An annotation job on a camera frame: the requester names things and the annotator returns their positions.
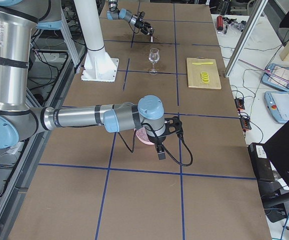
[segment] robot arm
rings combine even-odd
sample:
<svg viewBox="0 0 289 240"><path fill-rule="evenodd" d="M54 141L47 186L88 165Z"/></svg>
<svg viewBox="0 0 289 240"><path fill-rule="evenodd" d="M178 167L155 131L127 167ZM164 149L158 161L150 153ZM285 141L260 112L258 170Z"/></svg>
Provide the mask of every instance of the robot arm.
<svg viewBox="0 0 289 240"><path fill-rule="evenodd" d="M145 127L149 140L155 143L159 159L164 159L165 151L170 154L163 146L166 136L176 133L183 141L183 130L178 117L164 118L163 104L156 96L145 96L138 105L123 103L61 109L29 108L26 105L31 31L39 26L39 20L45 21L41 28L52 29L57 26L52 24L57 22L55 16L51 16L53 19L49 21L49 15L57 13L57 9L58 12L61 11L60 5L57 7L58 3L59 0L0 0L0 149L11 147L19 141L54 128L98 125L114 133ZM124 18L131 17L131 22L134 19L135 26L140 24L129 12L120 11L120 14L123 13ZM97 33L101 35L99 22L98 25ZM97 50L96 54L99 55L103 48Z"/></svg>
<svg viewBox="0 0 289 240"><path fill-rule="evenodd" d="M109 20L125 20L130 25L139 29L144 35L149 35L151 42L153 41L153 34L155 29L151 26L149 22L144 21L145 12L138 12L137 14L132 14L131 11L122 8L118 9L118 0L109 1L109 11L107 11L107 18Z"/></svg>

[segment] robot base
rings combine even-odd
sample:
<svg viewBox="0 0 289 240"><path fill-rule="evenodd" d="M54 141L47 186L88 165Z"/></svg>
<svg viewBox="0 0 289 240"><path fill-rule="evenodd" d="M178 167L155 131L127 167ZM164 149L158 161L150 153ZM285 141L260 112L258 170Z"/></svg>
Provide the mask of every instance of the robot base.
<svg viewBox="0 0 289 240"><path fill-rule="evenodd" d="M87 55L84 63L84 70L82 72L81 80L82 81L97 81L97 82L110 82L113 83L116 80L119 59L118 58L109 58L112 63L115 65L113 69L109 69L106 73L100 74L96 71L96 67L88 68L91 65L89 55Z"/></svg>

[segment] metal pole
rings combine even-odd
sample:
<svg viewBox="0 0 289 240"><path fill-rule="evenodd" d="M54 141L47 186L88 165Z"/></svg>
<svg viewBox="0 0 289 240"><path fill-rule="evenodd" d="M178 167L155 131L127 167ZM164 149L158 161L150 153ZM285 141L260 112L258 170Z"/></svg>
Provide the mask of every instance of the metal pole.
<svg viewBox="0 0 289 240"><path fill-rule="evenodd" d="M245 44L247 43L252 31L254 30L254 28L258 22L258 19L260 18L263 10L265 9L267 2L268 2L268 0L257 0L255 2L254 9L253 9L253 11L252 11L252 13L251 13L251 15L247 21L245 29L243 30L241 37L239 38L239 41L238 41L238 43L237 43L237 45L233 51L233 54L230 58L228 66L225 69L224 76L226 78L229 77L236 62L238 61L239 56L240 56L242 50L244 49Z"/></svg>

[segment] wooden cutting board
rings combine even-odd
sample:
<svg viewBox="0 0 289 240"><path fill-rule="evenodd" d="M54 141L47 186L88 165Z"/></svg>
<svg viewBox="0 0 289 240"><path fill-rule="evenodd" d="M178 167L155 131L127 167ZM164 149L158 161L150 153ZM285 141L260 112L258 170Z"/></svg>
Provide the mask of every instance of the wooden cutting board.
<svg viewBox="0 0 289 240"><path fill-rule="evenodd" d="M213 62L213 64L194 65L193 63ZM191 58L186 59L188 87L197 89L221 89L221 83L215 59ZM201 80L201 72L209 74L209 83Z"/></svg>

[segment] blue tape line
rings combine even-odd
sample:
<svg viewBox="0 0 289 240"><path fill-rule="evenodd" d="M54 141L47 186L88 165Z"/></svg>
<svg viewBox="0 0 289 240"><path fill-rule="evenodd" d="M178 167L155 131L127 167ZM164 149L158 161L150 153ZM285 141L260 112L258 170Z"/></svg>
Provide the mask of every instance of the blue tape line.
<svg viewBox="0 0 289 240"><path fill-rule="evenodd" d="M102 200L101 200L101 206L100 206L98 224L97 224L97 226L96 226L96 232L95 232L94 240L97 240L97 239L98 239L98 235L99 235L101 217L102 217L102 214L103 214L105 197L106 197L106 191L107 191L107 185L108 185L109 174L110 174L110 166L111 166L111 161L112 161L112 159L113 159L113 154L114 154L116 135L117 135L117 134L114 133L113 141L112 141L112 147L111 147L111 153L110 153L110 159L109 159L109 164L108 164L108 170L107 170L107 172L106 172L105 184L104 184L104 189L103 189L103 194L102 194Z"/></svg>
<svg viewBox="0 0 289 240"><path fill-rule="evenodd" d="M178 139L179 144L179 160L180 163L183 162L182 158L182 148L181 148L181 140ZM183 167L180 166L180 193L181 193L181 217L182 217L182 240L186 239L186 225L185 225L185 203L184 203L184 179L183 179Z"/></svg>
<svg viewBox="0 0 289 240"><path fill-rule="evenodd" d="M147 71L138 71L138 70L129 70L128 72L130 73L145 73L147 74ZM172 72L158 72L158 74L169 74L169 75L176 75L176 73L172 73Z"/></svg>
<svg viewBox="0 0 289 240"><path fill-rule="evenodd" d="M175 4L173 4L173 26L174 26L174 51L175 51L175 73L176 73L176 104L180 106L179 100L179 81L178 81L178 60L177 60L177 28L176 28L176 11Z"/></svg>
<svg viewBox="0 0 289 240"><path fill-rule="evenodd" d="M39 163L39 166L50 166L50 167L62 167L62 168L75 168L75 169L97 169L97 170L108 170L107 167L101 166L83 166L83 165L69 165L69 164L57 164L57 163Z"/></svg>
<svg viewBox="0 0 289 240"><path fill-rule="evenodd" d="M127 84L127 75L128 75L129 63L130 63L130 58L128 58L128 63L127 63L127 65L126 65L126 71L125 71L125 76L124 76L124 83L123 83L123 87L122 87L122 90L123 90L123 91L125 90L126 84Z"/></svg>
<svg viewBox="0 0 289 240"><path fill-rule="evenodd" d="M138 4L138 9L137 9L137 13L139 13L139 8L140 8L140 2L139 2L139 4ZM132 48L133 47L133 44L134 44L134 39L135 39L135 27L133 28L133 33L132 33L132 40L131 40L131 46L130 46L130 48Z"/></svg>
<svg viewBox="0 0 289 240"><path fill-rule="evenodd" d="M108 168L108 167L67 165L67 164L56 164L56 163L39 163L38 165L39 166L61 167L61 168L96 169L96 170L111 170L111 171L121 171L121 172L147 173L147 174L180 175L179 172L169 172L169 171L151 171L151 170L124 169L124 168ZM224 176L224 175L211 175L211 174L198 174L198 173L182 173L182 175L183 176L192 176L192 177L205 177L205 178L257 180L255 177L244 177L244 176Z"/></svg>
<svg viewBox="0 0 289 240"><path fill-rule="evenodd" d="M167 44L167 45L173 45L174 43L171 42L150 42L150 41L127 41L127 40L103 40L104 42L117 42L117 43L139 43L139 44Z"/></svg>
<svg viewBox="0 0 289 240"><path fill-rule="evenodd" d="M190 114L190 113L173 113L173 112L165 112L164 114L168 115L177 115L180 116L196 116L196 117L204 117L204 118L218 118L218 119L240 119L238 116L214 116L214 115L202 115L202 114Z"/></svg>
<svg viewBox="0 0 289 240"><path fill-rule="evenodd" d="M216 178L216 179L257 180L255 177L245 177L245 176L224 176L224 175L210 175L210 174L196 174L196 173L182 173L182 175L192 177Z"/></svg>
<svg viewBox="0 0 289 240"><path fill-rule="evenodd" d="M110 168L110 170L119 172L145 173L145 174L180 175L179 172L169 172L169 171L151 171L151 170L123 169L123 168Z"/></svg>

